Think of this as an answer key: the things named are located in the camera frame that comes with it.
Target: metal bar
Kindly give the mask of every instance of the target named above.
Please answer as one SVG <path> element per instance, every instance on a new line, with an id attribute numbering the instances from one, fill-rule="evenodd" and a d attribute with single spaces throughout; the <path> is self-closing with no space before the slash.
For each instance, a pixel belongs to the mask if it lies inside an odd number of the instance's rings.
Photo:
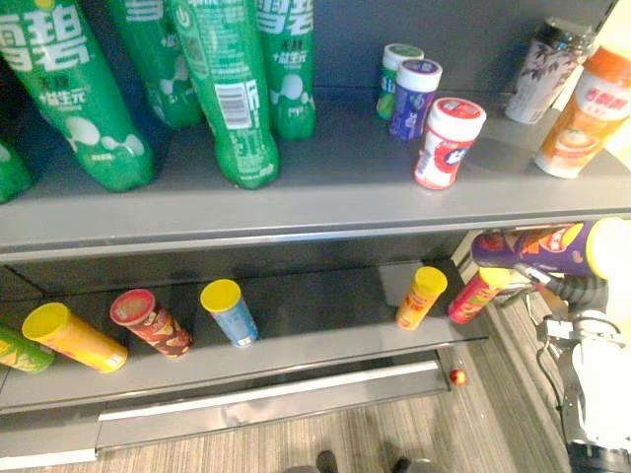
<path id="1" fill-rule="evenodd" d="M 350 372 L 335 376 L 327 376 L 319 379 L 310 379 L 278 386 L 262 387 L 242 392 L 235 392 L 221 396 L 210 396 L 189 401 L 178 401 L 173 403 L 158 404 L 135 409 L 104 411 L 99 415 L 99 421 L 113 421 L 119 419 L 130 419 L 133 417 L 156 416 L 173 412 L 189 411 L 206 407 L 216 407 L 239 402 L 248 402 L 256 399 L 265 399 L 287 394 L 296 394 L 307 391 L 314 391 L 333 386 L 341 386 L 357 382 L 382 379 L 385 377 L 411 374 L 413 372 L 427 372 L 437 370 L 439 365 L 436 361 L 414 363 L 400 367 L 388 367 L 366 372 Z"/>

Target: green plastic bottle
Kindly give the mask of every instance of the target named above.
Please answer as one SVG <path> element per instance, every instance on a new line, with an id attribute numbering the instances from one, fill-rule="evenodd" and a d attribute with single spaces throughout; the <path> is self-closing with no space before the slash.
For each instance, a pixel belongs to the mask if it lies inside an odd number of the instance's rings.
<path id="1" fill-rule="evenodd" d="M 107 4 L 156 115 L 173 129 L 199 123 L 201 108 L 165 1 L 107 0 Z"/>
<path id="2" fill-rule="evenodd" d="M 0 204 L 31 187 L 31 173 L 9 145 L 0 142 Z"/>
<path id="3" fill-rule="evenodd" d="M 75 0 L 0 0 L 0 53 L 91 177 L 112 191 L 151 181 L 153 153 Z"/>
<path id="4" fill-rule="evenodd" d="M 222 173 L 246 189 L 278 175 L 267 83 L 251 0 L 170 0 Z"/>
<path id="5" fill-rule="evenodd" d="M 258 0 L 271 124 L 286 140 L 314 133 L 314 0 Z"/>

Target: gray carpet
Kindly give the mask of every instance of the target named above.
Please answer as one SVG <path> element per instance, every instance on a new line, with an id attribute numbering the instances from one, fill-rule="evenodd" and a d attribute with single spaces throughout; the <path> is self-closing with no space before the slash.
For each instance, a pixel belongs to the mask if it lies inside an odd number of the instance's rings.
<path id="1" fill-rule="evenodd" d="M 537 319 L 547 313 L 541 298 L 533 305 Z M 24 471 L 281 473 L 314 464 L 323 449 L 335 452 L 340 473 L 386 473 L 401 454 L 432 459 L 450 472 L 569 471 L 551 390 L 536 366 L 538 344 L 525 305 L 491 308 L 486 321 L 490 340 L 441 352 L 446 368 L 462 367 L 468 375 L 468 386 L 452 392 L 106 452 L 95 463 Z"/>

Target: red pringles can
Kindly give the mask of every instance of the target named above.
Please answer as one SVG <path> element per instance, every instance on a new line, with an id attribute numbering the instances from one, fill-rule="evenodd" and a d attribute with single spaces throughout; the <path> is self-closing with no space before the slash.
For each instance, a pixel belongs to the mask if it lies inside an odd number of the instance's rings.
<path id="1" fill-rule="evenodd" d="M 511 284 L 512 279 L 508 269 L 480 268 L 450 304 L 450 319 L 455 323 L 468 322 Z"/>
<path id="2" fill-rule="evenodd" d="M 192 343 L 190 334 L 146 289 L 133 289 L 119 296 L 109 316 L 168 358 L 183 355 Z"/>

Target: yellow pringles can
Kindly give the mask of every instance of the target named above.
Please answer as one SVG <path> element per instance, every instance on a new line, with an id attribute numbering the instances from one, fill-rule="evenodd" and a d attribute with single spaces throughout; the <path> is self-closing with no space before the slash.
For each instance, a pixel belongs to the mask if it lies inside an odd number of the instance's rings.
<path id="1" fill-rule="evenodd" d="M 72 313 L 62 303 L 36 308 L 22 324 L 22 333 L 98 372 L 115 372 L 125 364 L 127 349 Z"/>
<path id="2" fill-rule="evenodd" d="M 396 312 L 398 326 L 416 329 L 446 288 L 447 277 L 441 270 L 431 266 L 417 269 L 412 286 Z"/>

